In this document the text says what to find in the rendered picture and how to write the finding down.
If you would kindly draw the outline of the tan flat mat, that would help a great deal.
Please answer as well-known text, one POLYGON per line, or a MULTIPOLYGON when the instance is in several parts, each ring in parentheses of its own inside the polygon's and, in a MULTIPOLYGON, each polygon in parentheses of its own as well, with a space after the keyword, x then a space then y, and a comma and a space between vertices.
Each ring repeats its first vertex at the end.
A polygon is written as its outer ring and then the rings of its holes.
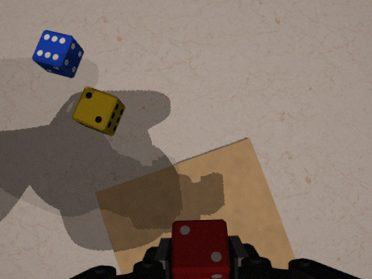
POLYGON ((273 268, 295 259, 250 138, 95 195, 121 274, 185 220, 223 219, 273 268))

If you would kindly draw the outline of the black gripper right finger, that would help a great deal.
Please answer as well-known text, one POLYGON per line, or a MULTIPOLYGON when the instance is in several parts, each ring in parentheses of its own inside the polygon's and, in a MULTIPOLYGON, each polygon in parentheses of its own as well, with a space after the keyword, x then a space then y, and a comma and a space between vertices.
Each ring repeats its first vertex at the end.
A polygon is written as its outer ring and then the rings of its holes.
POLYGON ((229 279, 361 279, 305 258, 289 261, 288 270, 273 268, 270 260, 260 257, 254 246, 242 243, 239 236, 228 236, 228 246, 229 279))

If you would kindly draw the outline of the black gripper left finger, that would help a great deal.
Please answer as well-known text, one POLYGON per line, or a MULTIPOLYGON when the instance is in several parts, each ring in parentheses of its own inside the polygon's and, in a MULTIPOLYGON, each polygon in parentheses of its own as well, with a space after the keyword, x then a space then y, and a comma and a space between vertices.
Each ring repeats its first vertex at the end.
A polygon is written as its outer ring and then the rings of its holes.
POLYGON ((134 264, 132 273, 116 275, 114 267, 100 265, 70 279, 173 279, 171 238, 161 238, 159 246, 146 250, 143 260, 134 264))

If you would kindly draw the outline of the red die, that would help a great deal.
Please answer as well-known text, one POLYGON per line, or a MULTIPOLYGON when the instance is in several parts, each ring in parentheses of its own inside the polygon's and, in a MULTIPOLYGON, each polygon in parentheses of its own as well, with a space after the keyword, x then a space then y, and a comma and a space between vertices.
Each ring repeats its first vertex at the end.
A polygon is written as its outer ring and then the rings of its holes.
POLYGON ((172 224, 173 279, 229 279, 227 225, 223 219, 172 224))

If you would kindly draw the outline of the blue die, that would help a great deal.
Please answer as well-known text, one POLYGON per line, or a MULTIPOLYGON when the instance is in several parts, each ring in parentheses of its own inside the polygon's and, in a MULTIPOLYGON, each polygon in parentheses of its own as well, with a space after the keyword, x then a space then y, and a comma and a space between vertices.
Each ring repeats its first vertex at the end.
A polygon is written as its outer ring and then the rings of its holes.
POLYGON ((73 78, 83 53, 73 36, 44 30, 32 59, 47 72, 73 78))

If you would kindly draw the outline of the yellow die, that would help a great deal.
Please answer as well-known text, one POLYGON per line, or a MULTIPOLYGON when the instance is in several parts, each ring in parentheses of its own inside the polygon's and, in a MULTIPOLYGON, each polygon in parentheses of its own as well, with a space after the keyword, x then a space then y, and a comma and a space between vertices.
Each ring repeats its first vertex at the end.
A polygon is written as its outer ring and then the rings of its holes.
POLYGON ((116 96, 87 86, 72 119, 90 129, 113 136, 124 110, 124 104, 116 96))

